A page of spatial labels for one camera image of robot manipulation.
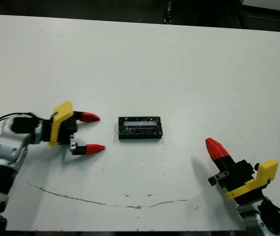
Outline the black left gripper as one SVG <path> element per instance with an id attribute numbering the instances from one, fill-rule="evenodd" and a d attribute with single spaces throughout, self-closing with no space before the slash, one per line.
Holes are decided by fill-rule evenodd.
<path id="1" fill-rule="evenodd" d="M 96 122 L 100 118 L 88 112 L 74 111 L 71 118 L 63 121 L 57 132 L 57 141 L 53 145 L 68 145 L 72 155 L 90 155 L 103 151 L 106 147 L 98 144 L 87 144 L 85 146 L 78 146 L 74 140 L 74 134 L 78 131 L 76 121 L 81 122 Z M 53 118 L 42 120 L 41 139 L 40 141 L 49 142 L 51 140 Z"/>

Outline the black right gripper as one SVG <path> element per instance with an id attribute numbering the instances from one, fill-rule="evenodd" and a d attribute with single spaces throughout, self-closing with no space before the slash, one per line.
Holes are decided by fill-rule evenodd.
<path id="1" fill-rule="evenodd" d="M 210 177 L 208 181 L 212 186 L 218 183 L 221 188 L 225 188 L 227 192 L 230 192 L 253 179 L 254 170 L 250 163 L 246 160 L 235 163 L 227 150 L 212 138 L 207 138 L 205 143 L 211 160 L 220 170 L 219 175 L 223 177 L 221 179 L 215 176 Z M 234 200 L 238 205 L 244 205 L 261 198 L 262 190 L 258 188 L 236 197 Z"/>

